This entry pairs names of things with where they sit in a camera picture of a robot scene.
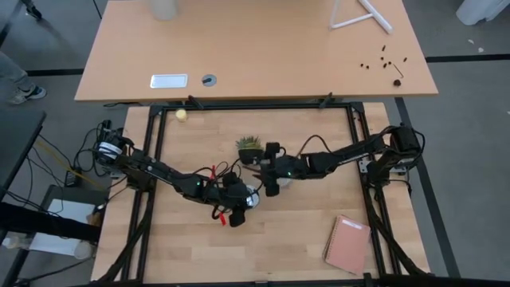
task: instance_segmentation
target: spiral notebook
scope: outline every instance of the spiral notebook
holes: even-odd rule
[[[344,215],[338,216],[324,250],[324,260],[329,265],[362,275],[369,237],[370,227]]]

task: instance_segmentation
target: white rod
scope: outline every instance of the white rod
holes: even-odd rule
[[[368,19],[368,18],[372,18],[372,16],[374,16],[374,15],[372,15],[372,14],[363,15],[361,17],[357,17],[357,18],[351,19],[349,21],[345,21],[345,22],[341,22],[341,23],[337,23],[337,24],[331,25],[331,27],[332,27],[332,29],[344,27],[344,26],[347,26],[347,25],[350,25],[350,24],[354,24],[356,22],[360,22],[360,21]]]
[[[390,23],[386,21],[386,19],[368,2],[368,0],[359,0],[359,3],[361,3],[368,12],[374,15],[375,20],[388,34],[393,33],[393,27]]]
[[[329,18],[329,29],[332,29],[335,24],[336,12],[338,11],[339,6],[340,6],[340,0],[335,0],[335,5],[333,6],[333,12],[331,12],[331,17]]]

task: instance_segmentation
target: wooden table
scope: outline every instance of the wooden table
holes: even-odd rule
[[[182,0],[167,22],[146,1],[109,1],[75,99],[436,95],[402,0],[371,2],[392,35],[374,19],[329,31],[333,0]],[[337,20],[366,13],[356,0],[342,1]],[[153,89],[154,74],[187,74],[188,83]],[[206,74],[215,86],[202,84]]]
[[[371,133],[380,132],[388,125],[384,105],[364,105]],[[143,146],[148,111],[128,111],[124,134],[138,148]],[[188,112],[188,116],[186,123],[179,123],[169,114],[161,157],[183,172],[222,160],[232,163],[237,158],[235,141],[242,136],[257,135],[262,142],[279,141],[290,154],[297,153],[312,134],[322,135],[333,149],[351,144],[343,109],[200,111]],[[313,140],[304,152],[323,149],[320,141]],[[246,183],[258,186],[247,170],[242,174]],[[112,193],[121,188],[113,188]],[[158,183],[144,282],[357,278],[322,259],[335,216],[345,214],[367,224],[356,163],[339,167],[325,179],[292,181],[274,198],[261,193],[261,203],[246,213],[246,223],[230,228],[211,219],[211,206],[187,201],[171,186]],[[396,240],[420,268],[427,270],[406,185],[393,182],[384,193]],[[134,192],[124,192],[108,204],[92,279],[103,275],[123,248],[133,198]],[[138,250],[133,258],[138,258]],[[390,269],[387,253],[384,258]],[[136,260],[133,262],[132,274],[136,270]],[[366,272],[376,276],[370,246]]]

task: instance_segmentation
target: gray floor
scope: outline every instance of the gray floor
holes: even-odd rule
[[[98,0],[101,10],[106,1]],[[404,0],[410,20],[426,56],[510,53],[510,9],[492,22],[464,26],[455,17],[461,0]],[[20,13],[2,51],[24,69],[83,68],[100,19],[91,0],[36,0],[48,23],[36,24]],[[0,2],[0,27],[15,5]],[[440,96],[406,100],[414,126],[427,136],[425,161],[435,190],[453,251],[463,277],[510,280],[510,247],[507,228],[510,215],[509,155],[510,123],[509,61],[431,64],[430,70]],[[87,130],[103,119],[115,126],[124,122],[125,107],[103,108],[101,104],[73,101],[80,76],[36,77],[49,90],[44,100],[17,109],[43,109],[48,113],[42,134],[67,155],[81,145]],[[6,98],[12,87],[0,82],[0,95]],[[392,99],[384,99],[392,123],[399,122]],[[64,172],[43,155],[52,169]],[[32,200],[40,202],[52,179],[34,169],[36,185]],[[413,204],[431,269],[445,275],[441,253],[419,186],[418,175],[411,175]],[[24,165],[11,188],[27,196],[29,170]],[[2,248],[0,279],[5,276],[13,253]],[[31,277],[71,264],[69,257],[32,252],[22,270]],[[69,286],[88,282],[92,263],[66,273],[36,281],[34,286]]]

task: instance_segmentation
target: yellow cable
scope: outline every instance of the yellow cable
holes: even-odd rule
[[[66,171],[69,171],[69,172],[72,172],[75,176],[78,176],[78,177],[81,177],[82,179],[90,182],[94,187],[97,187],[99,189],[101,189],[102,191],[105,190],[104,187],[102,187],[99,183],[97,183],[96,181],[84,176],[84,175],[80,175],[79,173],[75,172],[71,167],[68,167],[66,163],[64,163],[61,159],[58,158],[58,155],[51,150],[51,148],[49,148],[48,146],[46,146],[44,143],[42,143],[41,141],[37,141],[36,142],[37,145],[39,145],[40,147],[42,147],[46,152],[48,152],[62,167],[64,167],[64,169]]]

